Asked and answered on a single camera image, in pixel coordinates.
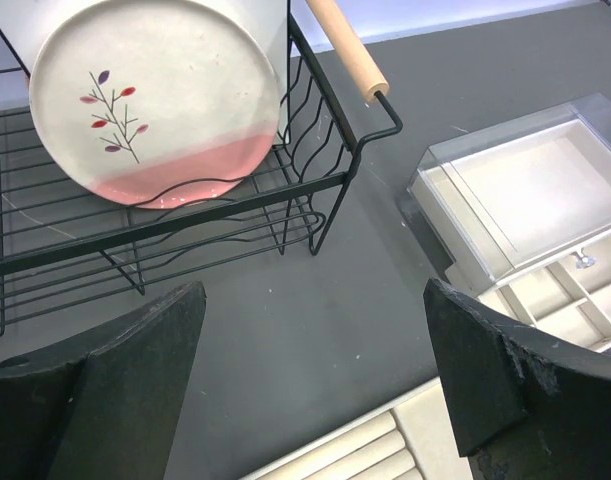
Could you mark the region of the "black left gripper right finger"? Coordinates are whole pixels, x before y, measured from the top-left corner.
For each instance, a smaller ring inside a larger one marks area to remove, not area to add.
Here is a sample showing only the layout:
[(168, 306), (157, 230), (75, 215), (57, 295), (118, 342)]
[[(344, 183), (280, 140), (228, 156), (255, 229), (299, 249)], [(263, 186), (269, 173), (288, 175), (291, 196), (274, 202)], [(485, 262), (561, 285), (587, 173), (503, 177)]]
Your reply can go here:
[(460, 457), (476, 479), (611, 479), (611, 356), (431, 279), (431, 344)]

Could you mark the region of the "beige compartment drawer tray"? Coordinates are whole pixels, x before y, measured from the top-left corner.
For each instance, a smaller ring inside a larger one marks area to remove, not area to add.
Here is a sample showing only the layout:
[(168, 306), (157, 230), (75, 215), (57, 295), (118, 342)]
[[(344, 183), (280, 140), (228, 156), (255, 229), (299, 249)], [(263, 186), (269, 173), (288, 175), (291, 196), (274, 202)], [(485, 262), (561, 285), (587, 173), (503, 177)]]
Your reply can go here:
[(528, 326), (611, 357), (611, 237), (478, 300)]

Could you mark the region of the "beige ring slot tray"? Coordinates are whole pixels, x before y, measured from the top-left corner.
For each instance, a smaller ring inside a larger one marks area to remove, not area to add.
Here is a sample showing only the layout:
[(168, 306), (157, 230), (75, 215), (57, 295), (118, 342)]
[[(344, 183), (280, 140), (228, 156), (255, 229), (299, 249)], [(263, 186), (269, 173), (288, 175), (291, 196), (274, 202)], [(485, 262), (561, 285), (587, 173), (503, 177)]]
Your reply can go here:
[(471, 479), (439, 378), (250, 473), (247, 479)]

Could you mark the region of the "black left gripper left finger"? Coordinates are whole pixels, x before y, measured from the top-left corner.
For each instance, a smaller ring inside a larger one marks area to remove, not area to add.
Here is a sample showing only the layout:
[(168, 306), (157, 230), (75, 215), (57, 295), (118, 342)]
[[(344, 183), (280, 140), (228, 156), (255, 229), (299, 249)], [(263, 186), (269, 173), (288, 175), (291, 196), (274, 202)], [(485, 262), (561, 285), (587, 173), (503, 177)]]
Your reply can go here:
[(181, 285), (0, 362), (0, 479), (161, 479), (206, 311)]

